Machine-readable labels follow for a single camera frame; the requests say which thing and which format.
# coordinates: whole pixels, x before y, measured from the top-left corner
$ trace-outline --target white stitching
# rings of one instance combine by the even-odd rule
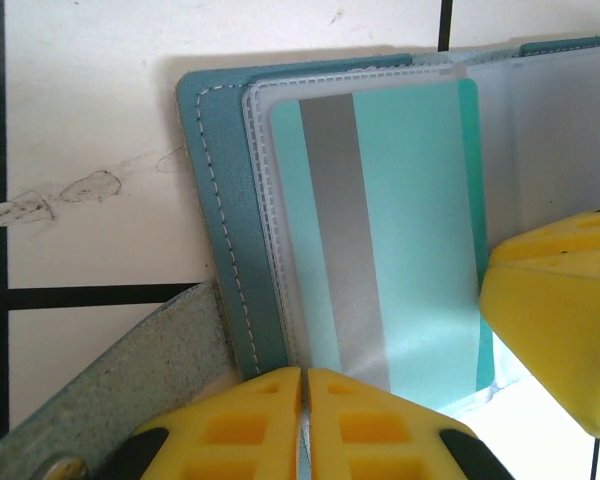
[[[242,304],[242,309],[244,310],[244,319],[247,323],[247,333],[249,334],[249,339],[251,343],[251,350],[253,350],[253,360],[256,364],[256,373],[260,375],[260,362],[258,361],[258,354],[256,352],[256,345],[253,340],[253,331],[251,329],[251,320],[249,319],[249,309],[247,308],[247,302],[244,298],[244,293],[242,292],[242,282],[240,281],[240,275],[238,273],[238,266],[236,265],[236,256],[233,253],[233,246],[231,245],[231,240],[229,239],[229,231],[227,230],[227,220],[224,215],[224,210],[222,208],[222,200],[220,199],[220,189],[218,188],[218,183],[216,182],[216,174],[213,171],[213,167],[211,166],[211,154],[209,153],[209,148],[207,147],[207,141],[204,138],[204,125],[202,124],[202,115],[200,112],[200,101],[202,97],[209,93],[212,90],[220,90],[222,88],[240,88],[243,87],[243,84],[237,85],[215,85],[211,88],[206,88],[198,93],[196,98],[196,114],[198,127],[200,128],[200,139],[202,140],[202,146],[204,148],[204,153],[207,156],[207,166],[209,167],[209,175],[211,176],[211,182],[213,182],[214,195],[216,196],[216,200],[218,201],[218,211],[220,212],[220,224],[222,225],[222,230],[224,231],[224,239],[227,241],[227,246],[229,247],[229,255],[231,256],[231,266],[233,267],[233,271],[235,273],[236,284],[238,285],[238,293],[240,294],[240,303]]]

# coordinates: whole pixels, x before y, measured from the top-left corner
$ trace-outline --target silver stripe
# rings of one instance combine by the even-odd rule
[[[343,373],[389,390],[352,95],[300,101]]]

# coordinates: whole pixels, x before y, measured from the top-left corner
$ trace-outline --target teal card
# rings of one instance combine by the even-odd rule
[[[311,365],[434,409],[487,387],[475,84],[284,102],[271,125],[291,259],[278,275],[294,279],[278,284]]]

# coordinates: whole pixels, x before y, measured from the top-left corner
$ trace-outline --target scuff mark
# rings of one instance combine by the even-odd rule
[[[184,145],[180,145],[175,150],[158,159],[156,168],[160,173],[178,173],[189,170],[189,159],[187,158]]]
[[[329,22],[329,26],[333,25],[334,23],[336,23],[338,20],[340,20],[342,17],[344,17],[344,8],[340,7],[337,11],[336,14],[333,16],[333,18],[331,19],[331,21]]]
[[[122,183],[117,177],[105,170],[99,170],[65,188],[60,192],[60,200],[70,203],[102,200],[117,195],[121,187]]]
[[[33,190],[0,203],[0,227],[10,227],[38,220],[55,220],[49,204]]]

